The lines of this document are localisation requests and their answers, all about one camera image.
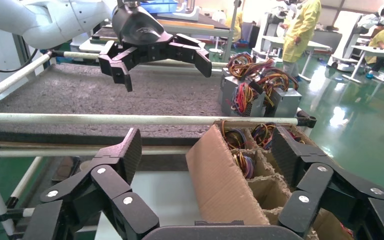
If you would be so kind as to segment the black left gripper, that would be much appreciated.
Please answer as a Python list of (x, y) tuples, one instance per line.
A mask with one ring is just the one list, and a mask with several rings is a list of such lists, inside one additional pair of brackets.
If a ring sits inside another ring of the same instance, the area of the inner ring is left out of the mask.
[(127, 92), (133, 91), (129, 71), (138, 63), (172, 59), (194, 64), (206, 78), (212, 75), (213, 65), (204, 42), (181, 33), (175, 37), (167, 33), (137, 1), (118, 0), (111, 21), (120, 43), (108, 41), (98, 62), (101, 72), (111, 76), (115, 84), (124, 85)]

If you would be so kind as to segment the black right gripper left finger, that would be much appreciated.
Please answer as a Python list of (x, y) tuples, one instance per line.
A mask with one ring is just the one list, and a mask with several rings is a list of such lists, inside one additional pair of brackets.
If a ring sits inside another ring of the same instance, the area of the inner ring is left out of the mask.
[(85, 170), (41, 194), (23, 234), (25, 240), (72, 240), (103, 213), (124, 240), (141, 240), (160, 226), (131, 183), (141, 161), (142, 139), (131, 128), (119, 144), (101, 148)]

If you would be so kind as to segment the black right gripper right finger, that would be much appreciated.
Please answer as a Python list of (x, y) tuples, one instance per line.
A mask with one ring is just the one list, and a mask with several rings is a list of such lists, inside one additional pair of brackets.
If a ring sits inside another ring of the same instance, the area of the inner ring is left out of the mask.
[(277, 223), (304, 238), (321, 209), (332, 213), (356, 240), (384, 240), (384, 188), (346, 171), (320, 148), (297, 142), (284, 128), (272, 135), (271, 152), (294, 188)]

